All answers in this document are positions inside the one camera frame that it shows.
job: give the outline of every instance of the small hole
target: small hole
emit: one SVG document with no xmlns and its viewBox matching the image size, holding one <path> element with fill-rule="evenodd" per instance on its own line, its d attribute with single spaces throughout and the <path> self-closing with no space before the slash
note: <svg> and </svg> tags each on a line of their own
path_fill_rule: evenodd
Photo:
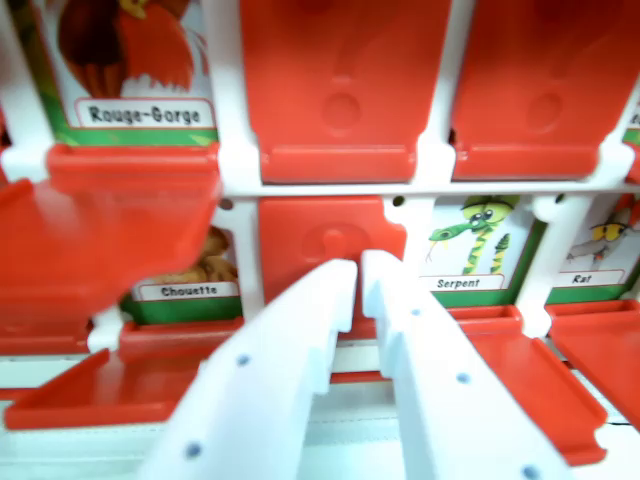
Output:
<svg viewBox="0 0 640 480">
<path fill-rule="evenodd" d="M 458 380 L 460 383 L 467 384 L 471 382 L 471 375 L 469 375 L 468 373 L 462 372 L 456 375 L 456 380 Z"/>
<path fill-rule="evenodd" d="M 540 478 L 540 472 L 533 465 L 527 465 L 522 469 L 522 474 L 527 480 L 538 480 Z"/>
<path fill-rule="evenodd" d="M 249 355 L 240 355 L 236 359 L 236 363 L 238 364 L 239 367 L 244 367 L 250 361 L 251 361 L 251 358 L 249 358 Z"/>
<path fill-rule="evenodd" d="M 228 198 L 223 198 L 220 200 L 220 204 L 218 206 L 223 210 L 231 210 L 233 208 L 233 201 Z"/>
<path fill-rule="evenodd" d="M 199 457 L 202 453 L 202 447 L 199 443 L 193 442 L 187 445 L 187 449 L 184 451 L 185 457 L 188 459 Z"/>
</svg>

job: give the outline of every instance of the question mark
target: question mark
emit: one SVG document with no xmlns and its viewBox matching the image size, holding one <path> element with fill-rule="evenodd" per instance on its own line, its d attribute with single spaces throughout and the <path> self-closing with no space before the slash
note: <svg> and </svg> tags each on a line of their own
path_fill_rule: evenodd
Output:
<svg viewBox="0 0 640 480">
<path fill-rule="evenodd" d="M 350 83 L 361 53 L 384 33 L 400 10 L 400 0 L 354 0 L 355 12 L 351 29 L 342 43 L 333 69 L 332 80 L 338 85 Z M 352 94 L 339 92 L 324 102 L 322 116 L 337 135 L 353 127 L 362 116 L 360 102 Z"/>
<path fill-rule="evenodd" d="M 573 62 L 596 41 L 606 36 L 622 12 L 623 0 L 536 0 L 536 13 L 560 28 L 573 27 L 564 42 L 554 49 L 549 68 L 551 80 L 567 77 Z M 533 131 L 544 132 L 553 127 L 562 113 L 562 98 L 551 92 L 536 98 L 529 106 L 527 124 Z"/>
</svg>

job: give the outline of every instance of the red feathers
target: red feathers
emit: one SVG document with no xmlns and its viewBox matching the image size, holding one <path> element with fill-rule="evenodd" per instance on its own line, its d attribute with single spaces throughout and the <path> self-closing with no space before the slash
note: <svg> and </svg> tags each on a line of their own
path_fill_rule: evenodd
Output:
<svg viewBox="0 0 640 480">
<path fill-rule="evenodd" d="M 160 82 L 191 89 L 193 58 L 179 20 L 159 5 L 145 7 L 146 18 L 138 19 L 124 10 L 117 18 L 127 77 L 147 74 L 151 84 Z"/>
</svg>

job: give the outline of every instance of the red plastic flap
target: red plastic flap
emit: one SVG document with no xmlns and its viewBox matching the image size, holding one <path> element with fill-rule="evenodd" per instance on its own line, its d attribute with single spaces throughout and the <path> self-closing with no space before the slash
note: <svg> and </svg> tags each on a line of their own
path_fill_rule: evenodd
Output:
<svg viewBox="0 0 640 480">
<path fill-rule="evenodd" d="M 453 111 L 454 178 L 580 178 L 638 76 L 637 0 L 477 2 Z"/>
<path fill-rule="evenodd" d="M 215 151 L 58 147 L 49 165 L 50 181 L 0 190 L 2 323 L 86 325 L 197 257 L 220 195 Z"/>
<path fill-rule="evenodd" d="M 540 339 L 522 334 L 512 305 L 452 308 L 449 312 L 515 400 L 571 465 L 602 460 L 594 432 L 604 408 Z"/>
<path fill-rule="evenodd" d="M 266 302 L 332 258 L 359 262 L 367 249 L 399 258 L 404 253 L 407 234 L 402 225 L 387 221 L 380 197 L 263 199 L 258 213 Z M 359 288 L 353 328 L 371 338 L 373 322 L 362 314 Z"/>
<path fill-rule="evenodd" d="M 31 429 L 165 421 L 200 362 L 241 323 L 128 324 L 118 352 L 103 350 L 27 392 L 6 410 L 5 424 Z"/>
<path fill-rule="evenodd" d="M 263 181 L 409 180 L 449 7 L 450 0 L 243 0 Z"/>
<path fill-rule="evenodd" d="M 640 429 L 640 304 L 572 303 L 547 311 L 556 347 Z"/>
</svg>

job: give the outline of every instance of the white plastic piece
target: white plastic piece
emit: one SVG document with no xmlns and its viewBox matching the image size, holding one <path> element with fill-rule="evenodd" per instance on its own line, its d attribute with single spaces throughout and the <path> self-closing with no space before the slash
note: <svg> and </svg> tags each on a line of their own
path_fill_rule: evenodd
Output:
<svg viewBox="0 0 640 480">
<path fill-rule="evenodd" d="M 87 337 L 87 347 L 91 353 L 105 348 L 110 351 L 118 350 L 120 332 L 125 323 L 122 315 L 118 305 L 112 305 L 92 317 L 93 329 Z"/>
<path fill-rule="evenodd" d="M 621 187 L 629 190 L 624 185 L 624 179 L 633 165 L 635 154 L 631 147 L 622 143 L 622 137 L 639 98 L 640 77 L 616 127 L 600 144 L 598 166 L 585 180 L 585 184 L 600 185 L 601 191 Z M 522 331 L 526 336 L 543 338 L 549 332 L 551 317 L 544 305 L 567 253 L 596 199 L 595 194 L 569 193 L 563 199 L 549 195 L 534 199 L 534 214 L 548 225 L 515 302 L 522 314 Z"/>
<path fill-rule="evenodd" d="M 534 214 L 548 225 L 515 301 L 522 314 L 522 333 L 530 338 L 544 337 L 551 328 L 544 306 L 592 201 L 590 195 L 567 195 L 559 204 L 553 197 L 533 201 Z"/>
<path fill-rule="evenodd" d="M 239 3 L 208 0 L 202 3 L 202 10 L 225 193 L 256 191 L 262 185 L 260 153 L 249 123 Z"/>
<path fill-rule="evenodd" d="M 417 277 L 362 256 L 364 314 L 393 379 L 407 478 L 571 478 L 569 467 Z"/>
<path fill-rule="evenodd" d="M 140 479 L 295 478 L 313 394 L 329 388 L 337 332 L 351 329 L 357 266 L 305 275 L 198 371 Z"/>
<path fill-rule="evenodd" d="M 7 2 L 0 2 L 0 105 L 12 145 L 0 164 L 9 181 L 49 177 L 45 156 L 53 133 L 13 25 Z"/>
<path fill-rule="evenodd" d="M 229 210 L 216 208 L 213 225 L 229 230 L 238 276 L 242 315 L 251 321 L 264 308 L 264 290 L 260 269 L 260 244 L 258 241 L 258 202 L 256 199 L 240 199 L 229 204 Z"/>
<path fill-rule="evenodd" d="M 449 145 L 451 112 L 471 28 L 475 0 L 453 0 L 449 11 L 438 79 L 429 119 L 416 146 L 414 185 L 446 185 L 451 181 L 456 152 Z"/>
</svg>

